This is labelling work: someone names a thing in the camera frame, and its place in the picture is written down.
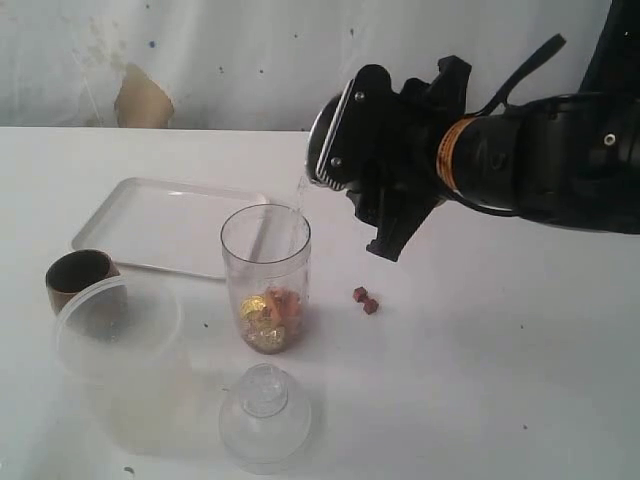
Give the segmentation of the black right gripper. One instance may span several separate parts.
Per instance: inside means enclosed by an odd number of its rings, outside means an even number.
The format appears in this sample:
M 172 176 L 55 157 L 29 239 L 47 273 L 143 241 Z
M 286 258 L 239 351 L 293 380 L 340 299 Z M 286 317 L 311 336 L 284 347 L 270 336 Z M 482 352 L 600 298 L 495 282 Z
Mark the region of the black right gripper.
M 378 64 L 367 64 L 340 94 L 316 167 L 329 189 L 347 189 L 358 220 L 376 228 L 366 250 L 397 261 L 412 236 L 447 198 L 436 180 L 436 150 L 461 119 L 472 67 L 457 56 L 437 61 L 426 82 L 400 91 Z

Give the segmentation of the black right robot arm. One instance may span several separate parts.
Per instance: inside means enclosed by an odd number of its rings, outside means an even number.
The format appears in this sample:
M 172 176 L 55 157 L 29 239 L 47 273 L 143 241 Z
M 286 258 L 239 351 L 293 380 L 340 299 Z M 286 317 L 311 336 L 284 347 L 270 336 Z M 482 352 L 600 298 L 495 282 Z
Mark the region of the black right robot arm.
M 361 68 L 316 118 L 306 170 L 344 192 L 390 261 L 441 203 L 558 228 L 639 231 L 639 103 L 561 95 L 466 112 L 468 63 L 449 56 L 432 82 L 394 91 L 386 69 Z

